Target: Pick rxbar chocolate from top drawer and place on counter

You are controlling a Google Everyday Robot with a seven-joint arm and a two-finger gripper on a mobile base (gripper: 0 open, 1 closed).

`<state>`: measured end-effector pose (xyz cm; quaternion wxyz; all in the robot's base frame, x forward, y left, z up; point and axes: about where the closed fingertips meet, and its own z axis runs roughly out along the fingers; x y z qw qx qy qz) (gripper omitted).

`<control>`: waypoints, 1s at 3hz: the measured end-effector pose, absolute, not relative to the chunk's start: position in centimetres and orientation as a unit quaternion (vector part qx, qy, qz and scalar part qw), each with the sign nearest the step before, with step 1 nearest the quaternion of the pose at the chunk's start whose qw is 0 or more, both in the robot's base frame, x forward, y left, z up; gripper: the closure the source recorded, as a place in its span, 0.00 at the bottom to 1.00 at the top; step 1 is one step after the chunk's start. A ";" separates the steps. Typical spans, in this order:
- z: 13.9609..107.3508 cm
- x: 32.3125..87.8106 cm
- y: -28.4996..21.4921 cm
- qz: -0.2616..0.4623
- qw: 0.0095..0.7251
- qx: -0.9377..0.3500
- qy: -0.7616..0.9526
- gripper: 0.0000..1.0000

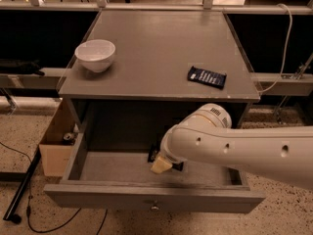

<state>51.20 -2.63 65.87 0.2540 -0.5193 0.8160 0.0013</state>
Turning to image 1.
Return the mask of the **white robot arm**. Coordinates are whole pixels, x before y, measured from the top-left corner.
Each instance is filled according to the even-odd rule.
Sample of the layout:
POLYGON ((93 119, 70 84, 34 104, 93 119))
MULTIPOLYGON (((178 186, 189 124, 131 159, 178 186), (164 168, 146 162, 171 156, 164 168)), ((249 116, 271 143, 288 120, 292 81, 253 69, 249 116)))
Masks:
POLYGON ((224 165, 313 190, 313 127, 233 129, 230 115, 205 104, 164 134, 152 171, 185 161, 224 165))

